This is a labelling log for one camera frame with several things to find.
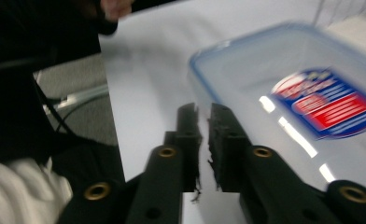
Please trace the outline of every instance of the table surface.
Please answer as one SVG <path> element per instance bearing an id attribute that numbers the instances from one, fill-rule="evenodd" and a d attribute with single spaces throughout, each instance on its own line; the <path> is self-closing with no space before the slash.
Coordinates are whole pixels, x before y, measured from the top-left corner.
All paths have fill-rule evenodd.
<path id="1" fill-rule="evenodd" d="M 126 179 L 142 173 L 149 152 L 162 144 L 166 131 L 176 129 L 176 110 L 196 101 L 186 80 L 188 61 L 195 52 L 281 22 L 311 23 L 316 12 L 313 0 L 182 1 L 135 13 L 120 22 L 115 35 L 101 38 Z M 340 36 L 352 32 L 349 25 L 338 23 L 329 30 Z M 203 196 L 200 203 L 192 204 L 193 194 L 184 194 L 183 223 L 245 223 L 238 195 L 215 191 L 213 172 L 206 162 L 204 114 L 199 124 L 204 136 L 200 152 Z"/>

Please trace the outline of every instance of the plastic container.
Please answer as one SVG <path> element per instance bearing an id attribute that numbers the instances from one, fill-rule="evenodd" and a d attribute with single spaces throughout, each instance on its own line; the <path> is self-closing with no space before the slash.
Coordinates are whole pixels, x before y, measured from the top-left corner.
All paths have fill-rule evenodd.
<path id="1" fill-rule="evenodd" d="M 190 59 L 200 110 L 211 103 L 232 109 L 256 145 L 277 150 L 304 182 L 324 190 L 334 179 L 366 187 L 366 128 L 319 138 L 272 93 L 280 81 L 308 69 L 335 71 L 366 96 L 366 56 L 305 24 L 225 41 Z"/>

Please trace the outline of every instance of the white table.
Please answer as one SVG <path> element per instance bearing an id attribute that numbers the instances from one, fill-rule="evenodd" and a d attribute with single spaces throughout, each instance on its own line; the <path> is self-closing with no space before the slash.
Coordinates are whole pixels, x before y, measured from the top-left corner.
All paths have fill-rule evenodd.
<path id="1" fill-rule="evenodd" d="M 176 110 L 195 101 L 186 77 L 188 60 L 219 41 L 284 21 L 312 22 L 314 0 L 192 0 L 137 13 L 102 38 L 107 82 L 126 179 L 144 171 L 149 152 L 176 129 Z M 216 192 L 206 162 L 205 117 L 200 155 L 203 196 L 185 194 L 183 223 L 245 223 L 237 194 Z"/>

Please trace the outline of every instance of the red and blue label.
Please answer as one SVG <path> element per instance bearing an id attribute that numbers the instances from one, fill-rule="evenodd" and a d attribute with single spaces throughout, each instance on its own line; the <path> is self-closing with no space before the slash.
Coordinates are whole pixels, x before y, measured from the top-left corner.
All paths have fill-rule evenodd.
<path id="1" fill-rule="evenodd" d="M 366 131 L 366 94 L 329 68 L 286 77 L 272 94 L 318 138 L 344 138 Z"/>

